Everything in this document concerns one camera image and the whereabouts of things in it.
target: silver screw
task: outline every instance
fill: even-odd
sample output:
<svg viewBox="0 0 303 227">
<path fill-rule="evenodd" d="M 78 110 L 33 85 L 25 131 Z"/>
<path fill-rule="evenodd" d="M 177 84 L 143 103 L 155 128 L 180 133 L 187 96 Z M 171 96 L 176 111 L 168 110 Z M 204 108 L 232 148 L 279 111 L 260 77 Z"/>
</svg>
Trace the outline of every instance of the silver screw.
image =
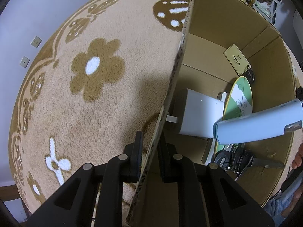
<svg viewBox="0 0 303 227">
<path fill-rule="evenodd" d="M 218 164 L 216 164 L 216 163 L 210 163 L 209 167 L 210 167 L 210 169 L 213 169 L 213 170 L 216 170 L 219 168 Z"/>
<path fill-rule="evenodd" d="M 119 159 L 119 160 L 126 160 L 127 158 L 128 158 L 127 154 L 120 154 L 120 155 L 118 156 L 118 159 Z"/>
<path fill-rule="evenodd" d="M 174 154 L 173 158 L 176 160 L 181 160 L 183 156 L 181 154 Z"/>
<path fill-rule="evenodd" d="M 82 168 L 83 168 L 83 170 L 86 170 L 86 171 L 87 171 L 87 170 L 89 170 L 89 169 L 92 168 L 92 165 L 91 165 L 90 163 L 86 163 L 86 164 L 83 165 Z"/>
</svg>

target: nfc tag card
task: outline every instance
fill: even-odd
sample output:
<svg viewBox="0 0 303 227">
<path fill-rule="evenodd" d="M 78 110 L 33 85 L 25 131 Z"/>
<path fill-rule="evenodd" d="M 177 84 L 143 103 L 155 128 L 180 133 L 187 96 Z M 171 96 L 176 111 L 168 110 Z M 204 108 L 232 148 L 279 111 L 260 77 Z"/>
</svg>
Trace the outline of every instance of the nfc tag card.
<svg viewBox="0 0 303 227">
<path fill-rule="evenodd" d="M 239 76 L 251 68 L 250 63 L 235 44 L 231 45 L 224 52 L 224 55 L 231 63 L 232 67 L 236 70 Z"/>
</svg>

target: fleece blanket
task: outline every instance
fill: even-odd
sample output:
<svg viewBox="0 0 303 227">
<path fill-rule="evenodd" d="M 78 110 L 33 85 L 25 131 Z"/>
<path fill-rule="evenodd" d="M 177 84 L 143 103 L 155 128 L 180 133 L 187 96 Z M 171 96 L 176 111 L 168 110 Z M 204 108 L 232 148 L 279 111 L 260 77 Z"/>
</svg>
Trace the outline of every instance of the fleece blanket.
<svg viewBox="0 0 303 227">
<path fill-rule="evenodd" d="M 144 133 L 144 163 L 189 0 L 91 0 L 49 38 L 20 88 L 13 178 L 33 213 L 79 167 L 107 163 Z M 123 225 L 136 185 L 124 184 Z"/>
</svg>

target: blue clothing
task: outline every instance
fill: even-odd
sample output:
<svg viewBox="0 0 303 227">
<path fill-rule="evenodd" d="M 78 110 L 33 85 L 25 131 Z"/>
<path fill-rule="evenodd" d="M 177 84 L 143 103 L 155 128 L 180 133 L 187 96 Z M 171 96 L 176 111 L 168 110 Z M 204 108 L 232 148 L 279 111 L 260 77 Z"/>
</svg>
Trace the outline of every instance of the blue clothing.
<svg viewBox="0 0 303 227">
<path fill-rule="evenodd" d="M 287 208 L 293 198 L 293 195 L 282 204 L 282 199 L 272 199 L 267 202 L 263 209 L 273 218 L 275 226 L 280 226 L 281 223 L 285 220 L 285 217 L 281 216 L 281 213 L 285 208 Z"/>
</svg>

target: wall outlet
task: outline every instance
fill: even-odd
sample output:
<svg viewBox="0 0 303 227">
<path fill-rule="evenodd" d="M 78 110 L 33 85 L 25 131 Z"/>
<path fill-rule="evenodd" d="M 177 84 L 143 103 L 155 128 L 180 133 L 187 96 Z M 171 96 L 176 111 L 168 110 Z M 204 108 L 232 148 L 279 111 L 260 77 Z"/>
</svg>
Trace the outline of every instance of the wall outlet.
<svg viewBox="0 0 303 227">
<path fill-rule="evenodd" d="M 33 45 L 35 48 L 38 48 L 42 40 L 39 37 L 35 37 L 34 40 L 31 42 L 31 45 Z"/>
<path fill-rule="evenodd" d="M 29 58 L 24 56 L 20 62 L 20 66 L 23 66 L 24 68 L 26 68 L 28 63 L 29 63 Z"/>
</svg>

